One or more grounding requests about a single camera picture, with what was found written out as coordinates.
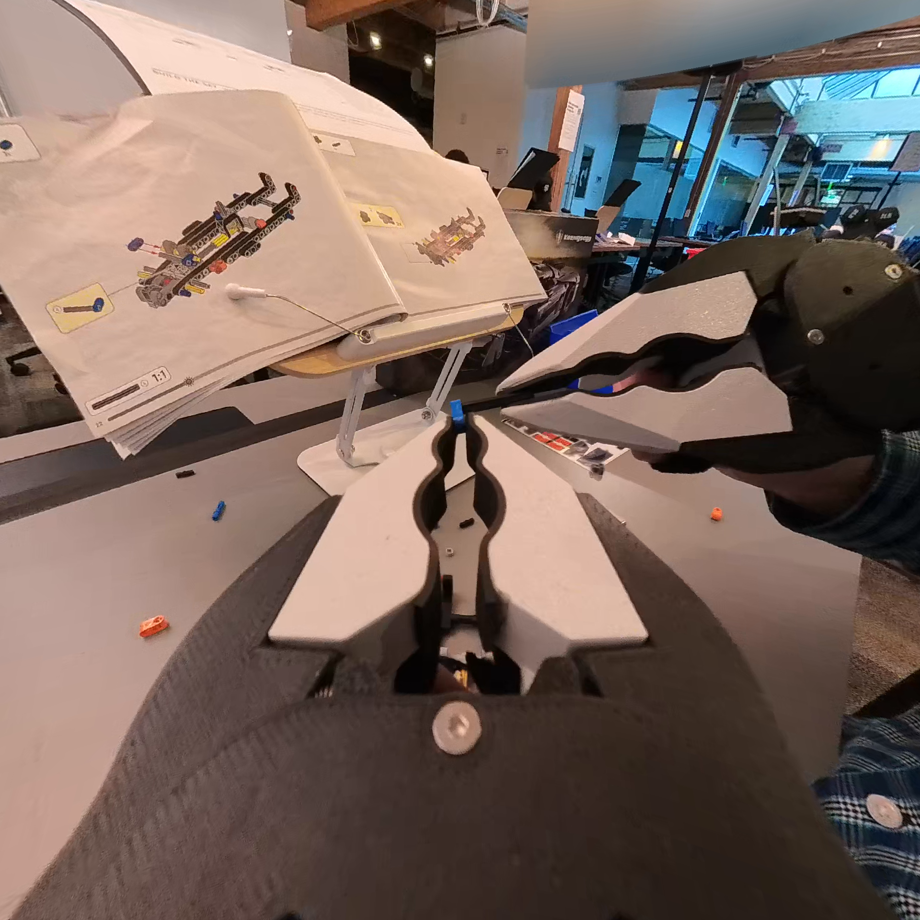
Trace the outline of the black printed crate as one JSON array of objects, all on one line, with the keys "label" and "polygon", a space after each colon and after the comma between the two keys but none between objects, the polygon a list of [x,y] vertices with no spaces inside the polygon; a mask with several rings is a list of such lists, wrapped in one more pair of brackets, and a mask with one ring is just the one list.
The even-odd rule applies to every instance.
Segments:
[{"label": "black printed crate", "polygon": [[504,210],[504,216],[532,262],[586,263],[596,242],[595,216]]}]

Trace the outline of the person's plaid shirt torso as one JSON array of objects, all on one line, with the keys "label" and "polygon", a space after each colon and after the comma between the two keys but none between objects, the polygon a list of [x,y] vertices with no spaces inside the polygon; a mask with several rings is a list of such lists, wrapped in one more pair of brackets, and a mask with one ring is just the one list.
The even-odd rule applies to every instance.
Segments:
[{"label": "person's plaid shirt torso", "polygon": [[919,917],[919,707],[848,717],[838,760],[812,790],[849,856],[903,919]]}]

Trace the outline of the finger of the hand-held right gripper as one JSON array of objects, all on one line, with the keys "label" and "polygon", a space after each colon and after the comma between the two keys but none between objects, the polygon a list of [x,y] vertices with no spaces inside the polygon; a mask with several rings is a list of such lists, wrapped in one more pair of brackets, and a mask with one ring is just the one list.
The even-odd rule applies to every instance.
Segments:
[{"label": "finger of the hand-held right gripper", "polygon": [[673,343],[690,354],[732,343],[746,332],[756,305],[743,272],[632,294],[525,362],[497,393],[540,393],[583,376],[617,376]]},{"label": "finger of the hand-held right gripper", "polygon": [[633,383],[611,394],[561,388],[549,379],[500,383],[503,415],[523,425],[616,447],[673,453],[690,443],[793,431],[788,397],[753,365],[730,367],[691,388]]}]

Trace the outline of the blue storage bin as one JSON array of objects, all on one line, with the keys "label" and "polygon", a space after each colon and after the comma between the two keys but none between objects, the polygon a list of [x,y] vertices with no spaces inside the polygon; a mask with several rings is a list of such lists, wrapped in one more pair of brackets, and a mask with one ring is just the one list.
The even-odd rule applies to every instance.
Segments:
[{"label": "blue storage bin", "polygon": [[598,316],[597,310],[591,309],[551,324],[548,333],[548,346],[554,346],[558,341],[583,328]]}]

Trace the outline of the blue red printed sheet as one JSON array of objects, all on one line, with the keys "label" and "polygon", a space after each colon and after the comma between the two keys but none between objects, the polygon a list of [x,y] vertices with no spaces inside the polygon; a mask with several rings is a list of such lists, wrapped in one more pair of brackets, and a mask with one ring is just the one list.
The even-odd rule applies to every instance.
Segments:
[{"label": "blue red printed sheet", "polygon": [[556,432],[541,430],[505,416],[502,416],[500,420],[512,431],[518,432],[532,442],[541,444],[547,450],[580,466],[587,472],[588,466],[593,463],[604,464],[606,471],[617,458],[627,454],[626,448],[615,447],[607,443],[594,443],[580,438],[571,438]]}]

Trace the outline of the black dumbbell rack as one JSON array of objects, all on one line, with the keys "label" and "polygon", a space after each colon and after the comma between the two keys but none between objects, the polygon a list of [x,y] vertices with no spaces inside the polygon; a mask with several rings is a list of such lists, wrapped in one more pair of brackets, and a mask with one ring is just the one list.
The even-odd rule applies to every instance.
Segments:
[{"label": "black dumbbell rack", "polygon": [[835,223],[822,233],[820,239],[868,239],[884,247],[893,248],[899,218],[900,211],[896,207],[872,209],[864,204],[855,204],[840,213]]}]

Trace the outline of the person's right hand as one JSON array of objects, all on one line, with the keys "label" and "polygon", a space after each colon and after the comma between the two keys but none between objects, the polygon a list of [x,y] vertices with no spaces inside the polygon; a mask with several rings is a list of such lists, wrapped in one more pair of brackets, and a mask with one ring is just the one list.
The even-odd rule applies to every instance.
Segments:
[{"label": "person's right hand", "polygon": [[727,467],[716,469],[732,479],[762,489],[819,516],[845,512],[869,489],[872,456],[846,458],[831,466],[789,473],[751,474]]}]

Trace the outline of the person's right forearm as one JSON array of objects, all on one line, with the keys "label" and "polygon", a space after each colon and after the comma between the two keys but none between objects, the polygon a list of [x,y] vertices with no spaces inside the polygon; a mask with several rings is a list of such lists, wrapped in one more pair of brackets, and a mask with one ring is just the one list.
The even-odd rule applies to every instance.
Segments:
[{"label": "person's right forearm", "polygon": [[776,521],[789,530],[919,575],[919,433],[883,434],[868,488],[847,510],[807,511],[766,492]]}]

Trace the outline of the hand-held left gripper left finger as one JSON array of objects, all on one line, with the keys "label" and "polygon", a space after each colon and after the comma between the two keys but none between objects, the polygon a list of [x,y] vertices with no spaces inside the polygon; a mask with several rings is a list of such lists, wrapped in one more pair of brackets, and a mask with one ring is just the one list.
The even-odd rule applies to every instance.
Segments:
[{"label": "hand-held left gripper left finger", "polygon": [[434,533],[453,466],[454,424],[443,418],[347,489],[269,629],[270,644],[370,665],[398,693],[434,691],[444,633]]}]

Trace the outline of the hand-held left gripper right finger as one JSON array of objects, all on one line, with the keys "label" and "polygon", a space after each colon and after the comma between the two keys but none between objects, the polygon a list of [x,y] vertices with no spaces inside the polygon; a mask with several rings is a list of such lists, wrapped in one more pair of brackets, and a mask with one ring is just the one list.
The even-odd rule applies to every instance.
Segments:
[{"label": "hand-held left gripper right finger", "polygon": [[541,666],[587,650],[634,649],[649,632],[569,483],[481,416],[466,416],[482,645],[526,692]]}]

